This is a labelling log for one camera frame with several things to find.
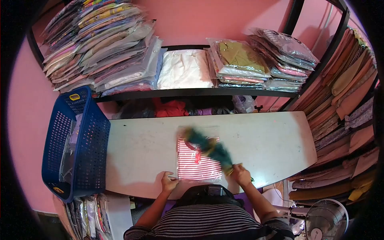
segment blue plastic basket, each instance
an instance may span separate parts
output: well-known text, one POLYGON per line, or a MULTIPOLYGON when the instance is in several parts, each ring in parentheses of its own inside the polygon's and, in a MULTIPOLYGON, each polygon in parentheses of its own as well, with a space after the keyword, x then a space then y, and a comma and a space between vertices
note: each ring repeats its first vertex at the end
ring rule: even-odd
POLYGON ((64 202, 105 190, 107 144, 111 124, 92 99, 89 87, 60 95, 53 106, 45 140, 41 176, 45 185, 64 202), (83 114, 79 129, 71 184, 59 182, 65 140, 71 119, 83 114))

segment green garment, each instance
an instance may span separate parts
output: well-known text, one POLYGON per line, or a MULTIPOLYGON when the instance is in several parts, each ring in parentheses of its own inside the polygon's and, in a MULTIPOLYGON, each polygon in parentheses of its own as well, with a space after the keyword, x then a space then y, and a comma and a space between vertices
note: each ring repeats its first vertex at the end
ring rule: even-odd
POLYGON ((218 48, 224 65, 258 73, 269 72, 264 59, 246 44, 222 41, 218 48))

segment red and white striped shirt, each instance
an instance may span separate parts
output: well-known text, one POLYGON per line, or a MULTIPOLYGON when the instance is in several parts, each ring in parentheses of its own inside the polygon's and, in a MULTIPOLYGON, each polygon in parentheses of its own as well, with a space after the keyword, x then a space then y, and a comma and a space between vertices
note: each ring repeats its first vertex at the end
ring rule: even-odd
POLYGON ((177 177, 189 181, 220 178, 222 175, 220 162, 201 155, 199 150, 195 151, 188 145, 184 139, 180 138, 177 141, 177 177))

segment electric fan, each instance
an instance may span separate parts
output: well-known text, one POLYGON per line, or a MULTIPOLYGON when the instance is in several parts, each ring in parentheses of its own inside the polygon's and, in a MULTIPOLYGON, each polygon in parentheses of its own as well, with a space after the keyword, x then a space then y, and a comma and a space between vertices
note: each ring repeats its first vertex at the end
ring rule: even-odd
POLYGON ((334 199, 317 201, 305 217, 305 234, 308 240, 338 240, 348 228, 348 213, 334 199))

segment white table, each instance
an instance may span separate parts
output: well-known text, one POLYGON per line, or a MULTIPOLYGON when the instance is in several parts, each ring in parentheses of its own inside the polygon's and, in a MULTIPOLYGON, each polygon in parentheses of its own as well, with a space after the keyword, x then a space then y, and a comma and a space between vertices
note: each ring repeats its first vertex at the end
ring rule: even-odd
MULTIPOLYGON (((107 149, 106 189, 156 198, 163 171, 177 173, 176 132, 180 126, 201 127, 219 137, 233 163, 243 163, 257 188, 281 181, 317 161, 304 112, 248 113, 171 118, 111 120, 107 149)), ((233 194, 243 190, 230 178, 221 184, 233 194)), ((179 199, 193 185, 181 181, 169 199, 179 199)))

